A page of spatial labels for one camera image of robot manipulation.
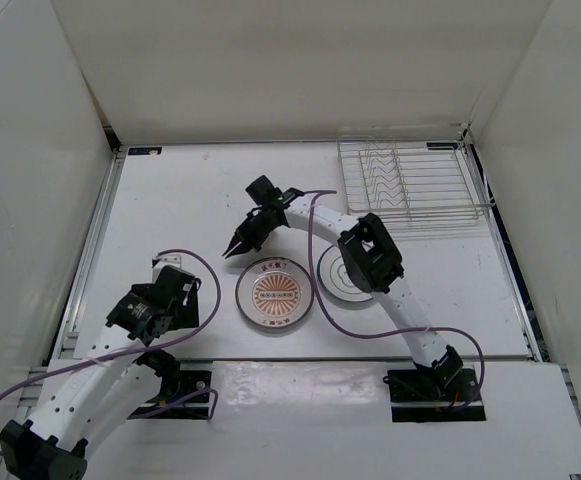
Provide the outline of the glass plate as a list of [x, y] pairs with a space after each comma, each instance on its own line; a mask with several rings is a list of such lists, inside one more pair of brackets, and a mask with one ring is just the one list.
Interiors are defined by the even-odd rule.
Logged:
[[319, 257], [317, 280], [321, 288], [333, 299], [348, 304], [366, 304], [370, 294], [357, 288], [349, 278], [339, 249], [332, 245]]

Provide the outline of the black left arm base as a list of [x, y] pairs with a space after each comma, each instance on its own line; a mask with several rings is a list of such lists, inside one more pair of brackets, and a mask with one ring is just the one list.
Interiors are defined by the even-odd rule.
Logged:
[[151, 415], [148, 420], [208, 420], [215, 397], [210, 392], [198, 394], [198, 391], [209, 389], [212, 386], [213, 365], [211, 362], [183, 363], [179, 370], [179, 381], [171, 383], [158, 396], [148, 400], [138, 407], [130, 416], [146, 415], [166, 405], [178, 401], [185, 396], [193, 395], [183, 404], [176, 405], [167, 411]]

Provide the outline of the orange sunburst plate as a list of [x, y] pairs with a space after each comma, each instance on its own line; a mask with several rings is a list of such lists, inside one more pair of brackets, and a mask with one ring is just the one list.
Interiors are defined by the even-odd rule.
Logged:
[[282, 332], [298, 326], [314, 303], [307, 270], [286, 257], [267, 257], [239, 276], [235, 300], [239, 312], [259, 329]]

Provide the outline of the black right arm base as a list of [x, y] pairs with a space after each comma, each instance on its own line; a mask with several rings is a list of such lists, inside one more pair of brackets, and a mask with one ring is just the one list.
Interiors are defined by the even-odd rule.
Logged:
[[388, 370], [393, 423], [485, 422], [486, 412], [474, 368], [464, 368], [445, 390], [427, 385], [412, 369]]

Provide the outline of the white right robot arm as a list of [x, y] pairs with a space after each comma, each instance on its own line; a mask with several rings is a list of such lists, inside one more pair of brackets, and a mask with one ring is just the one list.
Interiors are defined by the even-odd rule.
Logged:
[[236, 228], [226, 258], [259, 251], [280, 227], [308, 233], [338, 248], [348, 278], [370, 295], [404, 337], [419, 375], [419, 387], [430, 399], [450, 393], [463, 362], [433, 327], [405, 279], [400, 251], [375, 214], [352, 216], [318, 203], [317, 192], [286, 191], [263, 176], [246, 188], [255, 207]]

